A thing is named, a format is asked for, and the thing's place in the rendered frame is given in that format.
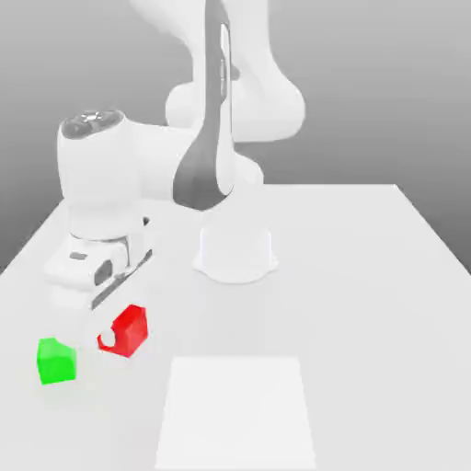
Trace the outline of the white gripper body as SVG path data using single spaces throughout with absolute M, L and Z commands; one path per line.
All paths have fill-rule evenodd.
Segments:
M 130 259 L 127 247 L 107 247 L 103 255 L 92 265 L 89 275 L 88 325 L 104 327 L 110 319 L 109 304 L 113 305 L 113 296 L 124 284 L 142 268 L 154 253 L 151 247 L 145 247 L 137 259 Z

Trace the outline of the small red cube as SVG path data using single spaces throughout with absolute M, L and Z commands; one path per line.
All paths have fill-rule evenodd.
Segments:
M 130 358 L 148 337 L 146 309 L 139 305 L 130 304 L 113 320 L 108 328 L 112 328 L 115 332 L 115 346 L 104 347 L 98 336 L 98 348 Z

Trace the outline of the small green cube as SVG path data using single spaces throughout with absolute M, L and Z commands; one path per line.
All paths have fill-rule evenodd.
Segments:
M 56 338 L 39 340 L 37 369 L 43 385 L 75 380 L 76 362 L 76 349 L 61 343 Z

